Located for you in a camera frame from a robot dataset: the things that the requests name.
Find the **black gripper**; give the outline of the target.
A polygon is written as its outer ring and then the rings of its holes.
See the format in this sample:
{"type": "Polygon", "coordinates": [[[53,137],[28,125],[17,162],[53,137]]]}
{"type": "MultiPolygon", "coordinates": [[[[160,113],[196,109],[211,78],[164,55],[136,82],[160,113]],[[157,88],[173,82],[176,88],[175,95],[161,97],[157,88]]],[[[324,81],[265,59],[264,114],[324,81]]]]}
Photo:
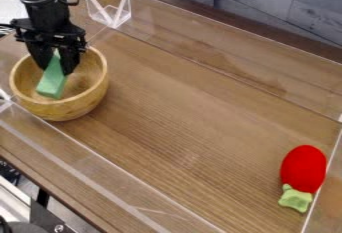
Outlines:
{"type": "Polygon", "coordinates": [[[69,75],[80,62],[80,52],[85,50],[85,30],[70,20],[69,7],[76,3],[65,0],[20,0],[28,16],[13,18],[17,39],[26,44],[29,54],[40,69],[45,70],[53,56],[52,47],[58,48],[64,75],[69,75]]]}

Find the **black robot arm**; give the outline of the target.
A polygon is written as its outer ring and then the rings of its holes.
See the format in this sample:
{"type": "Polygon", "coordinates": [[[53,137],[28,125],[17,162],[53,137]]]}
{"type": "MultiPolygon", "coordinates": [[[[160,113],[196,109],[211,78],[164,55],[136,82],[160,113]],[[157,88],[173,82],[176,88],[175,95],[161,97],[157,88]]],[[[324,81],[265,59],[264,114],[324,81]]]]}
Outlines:
{"type": "Polygon", "coordinates": [[[66,0],[20,0],[28,14],[26,18],[10,20],[14,38],[24,42],[28,52],[45,70],[58,52],[61,72],[69,75],[80,63],[80,53],[86,50],[85,30],[76,26],[69,17],[69,7],[78,1],[66,0]]]}

